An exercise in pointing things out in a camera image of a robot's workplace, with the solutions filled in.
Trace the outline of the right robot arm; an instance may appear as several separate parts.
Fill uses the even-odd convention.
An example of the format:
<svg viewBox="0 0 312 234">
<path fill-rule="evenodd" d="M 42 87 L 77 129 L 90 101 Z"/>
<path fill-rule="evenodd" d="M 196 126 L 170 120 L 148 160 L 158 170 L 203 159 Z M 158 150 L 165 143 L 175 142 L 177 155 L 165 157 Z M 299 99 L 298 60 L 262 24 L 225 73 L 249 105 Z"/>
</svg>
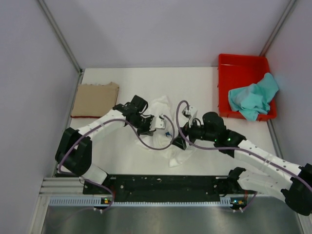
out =
<svg viewBox="0 0 312 234">
<path fill-rule="evenodd" d="M 228 188 L 233 193 L 251 190 L 273 196 L 300 215 L 312 213 L 312 166 L 300 166 L 283 160 L 253 144 L 245 136 L 227 129 L 216 112 L 207 112 L 202 122 L 197 122 L 196 111 L 185 108 L 182 114 L 188 119 L 178 127 L 178 145 L 185 150 L 188 145 L 207 151 L 219 151 L 260 170 L 262 174 L 235 168 L 228 174 Z M 200 147 L 197 140 L 210 141 L 213 147 Z"/>
</svg>

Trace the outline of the teal t shirt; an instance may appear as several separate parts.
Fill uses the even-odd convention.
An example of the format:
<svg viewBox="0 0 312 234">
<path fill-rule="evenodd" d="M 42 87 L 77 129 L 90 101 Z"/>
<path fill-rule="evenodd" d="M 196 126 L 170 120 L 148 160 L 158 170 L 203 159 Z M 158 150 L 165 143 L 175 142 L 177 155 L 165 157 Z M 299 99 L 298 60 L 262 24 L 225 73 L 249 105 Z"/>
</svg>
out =
<svg viewBox="0 0 312 234">
<path fill-rule="evenodd" d="M 271 73 L 265 73 L 263 79 L 249 86 L 231 89 L 228 102 L 234 112 L 240 112 L 249 121 L 255 121 L 259 114 L 267 115 L 279 87 Z"/>
</svg>

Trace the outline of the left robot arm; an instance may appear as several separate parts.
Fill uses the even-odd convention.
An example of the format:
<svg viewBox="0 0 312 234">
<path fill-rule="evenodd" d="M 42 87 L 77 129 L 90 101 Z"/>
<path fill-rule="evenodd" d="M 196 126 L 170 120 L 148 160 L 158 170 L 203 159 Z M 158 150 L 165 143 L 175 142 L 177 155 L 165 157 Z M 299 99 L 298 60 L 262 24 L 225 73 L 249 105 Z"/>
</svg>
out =
<svg viewBox="0 0 312 234">
<path fill-rule="evenodd" d="M 108 192 L 111 182 L 107 179 L 108 174 L 93 163 L 93 146 L 127 125 L 138 135 L 153 134 L 155 116 L 144 115 L 147 108 L 147 101 L 135 95 L 130 102 L 115 105 L 107 114 L 84 127 L 65 129 L 55 156 L 58 172 L 83 177 L 94 182 L 99 193 Z"/>
</svg>

